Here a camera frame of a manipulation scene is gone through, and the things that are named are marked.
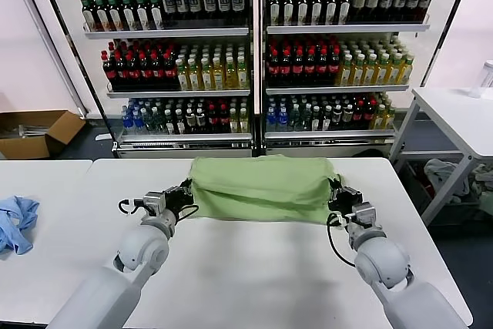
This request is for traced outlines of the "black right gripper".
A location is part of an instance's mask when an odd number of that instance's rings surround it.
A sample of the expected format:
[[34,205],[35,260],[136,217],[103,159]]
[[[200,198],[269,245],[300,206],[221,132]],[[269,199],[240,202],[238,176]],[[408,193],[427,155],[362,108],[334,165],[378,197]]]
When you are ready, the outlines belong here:
[[352,207],[363,202],[363,194],[349,186],[342,186],[337,178],[329,179],[330,187],[334,190],[329,198],[329,209],[338,212],[351,212]]

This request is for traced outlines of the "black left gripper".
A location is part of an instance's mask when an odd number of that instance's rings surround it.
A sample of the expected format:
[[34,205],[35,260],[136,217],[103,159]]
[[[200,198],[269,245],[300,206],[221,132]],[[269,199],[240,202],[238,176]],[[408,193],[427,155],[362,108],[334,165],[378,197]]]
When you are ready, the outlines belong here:
[[192,179],[187,178],[180,185],[165,190],[165,208],[173,213],[180,213],[185,206],[192,206],[194,203],[193,191],[190,188],[192,182]]

